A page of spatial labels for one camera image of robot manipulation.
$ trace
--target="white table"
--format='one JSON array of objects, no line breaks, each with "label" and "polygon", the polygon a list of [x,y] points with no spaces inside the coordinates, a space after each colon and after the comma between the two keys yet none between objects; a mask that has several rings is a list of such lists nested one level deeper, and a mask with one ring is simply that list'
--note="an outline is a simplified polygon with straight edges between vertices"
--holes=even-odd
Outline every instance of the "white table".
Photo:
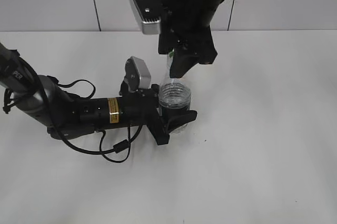
[{"label": "white table", "polygon": [[[157,37],[137,32],[0,41],[39,74],[91,80],[95,97],[118,94],[130,56],[154,83],[165,71]],[[163,147],[144,129],[122,165],[72,151],[16,108],[0,113],[0,223],[337,223],[337,31],[215,32],[214,41],[215,64],[187,75],[197,121]],[[125,134],[110,131],[105,148]],[[99,138],[74,143],[97,149]]]}]

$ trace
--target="white wall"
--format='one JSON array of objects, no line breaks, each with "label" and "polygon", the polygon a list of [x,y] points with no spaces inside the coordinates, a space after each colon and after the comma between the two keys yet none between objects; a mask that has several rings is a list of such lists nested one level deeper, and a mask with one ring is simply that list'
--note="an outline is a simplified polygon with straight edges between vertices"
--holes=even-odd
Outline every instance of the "white wall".
[{"label": "white wall", "polygon": [[230,30],[337,29],[337,0],[235,0]]},{"label": "white wall", "polygon": [[98,30],[93,0],[0,0],[0,31]]},{"label": "white wall", "polygon": [[[337,29],[336,0],[233,0],[212,29]],[[99,30],[93,0],[0,0],[0,31]],[[128,0],[96,0],[103,31],[138,30]]]}]

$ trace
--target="plastic bottle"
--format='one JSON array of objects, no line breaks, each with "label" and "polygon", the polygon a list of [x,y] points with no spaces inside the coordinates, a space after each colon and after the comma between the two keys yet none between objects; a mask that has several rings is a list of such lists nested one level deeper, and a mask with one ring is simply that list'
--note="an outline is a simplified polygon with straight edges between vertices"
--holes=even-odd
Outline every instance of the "plastic bottle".
[{"label": "plastic bottle", "polygon": [[[191,90],[188,82],[184,78],[170,78],[170,68],[173,61],[174,52],[167,56],[167,71],[159,89],[159,103],[168,109],[189,110],[191,105]],[[173,131],[178,134],[186,128],[187,124]]]}]

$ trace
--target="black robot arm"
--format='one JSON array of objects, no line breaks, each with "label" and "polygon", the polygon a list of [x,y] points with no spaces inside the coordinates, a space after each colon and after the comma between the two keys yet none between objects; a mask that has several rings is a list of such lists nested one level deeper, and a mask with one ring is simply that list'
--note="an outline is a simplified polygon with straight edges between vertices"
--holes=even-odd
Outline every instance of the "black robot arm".
[{"label": "black robot arm", "polygon": [[224,0],[130,0],[144,34],[159,34],[159,54],[174,50],[171,78],[194,65],[212,64],[217,56],[210,22]]},{"label": "black robot arm", "polygon": [[[149,128],[158,145],[165,145],[169,143],[171,131],[196,120],[196,112],[188,108],[165,111],[160,115],[159,87],[149,87],[151,75],[143,60],[131,57],[125,71],[120,97],[93,99],[95,87],[91,95],[80,97],[61,87],[87,80],[60,85],[55,77],[37,75],[16,50],[8,50],[0,43],[0,84],[6,88],[4,111],[8,113],[16,106],[46,126],[52,138],[60,139],[84,154],[105,156],[128,148],[130,153],[130,145],[143,125]],[[107,129],[128,128],[130,132],[132,126],[138,126],[135,136],[116,144],[111,150],[101,150],[103,138],[100,151],[83,150],[69,141],[96,131],[105,135]]]}]

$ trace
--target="cable connector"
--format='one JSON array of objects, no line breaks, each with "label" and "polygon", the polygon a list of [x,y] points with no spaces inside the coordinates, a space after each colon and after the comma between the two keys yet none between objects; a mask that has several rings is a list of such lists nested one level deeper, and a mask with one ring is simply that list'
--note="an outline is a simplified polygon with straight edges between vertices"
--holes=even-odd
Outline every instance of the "cable connector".
[{"label": "cable connector", "polygon": [[119,142],[118,144],[114,145],[114,150],[115,150],[115,153],[120,153],[124,150],[126,150],[128,147],[130,146],[128,140],[124,140],[122,142]]}]

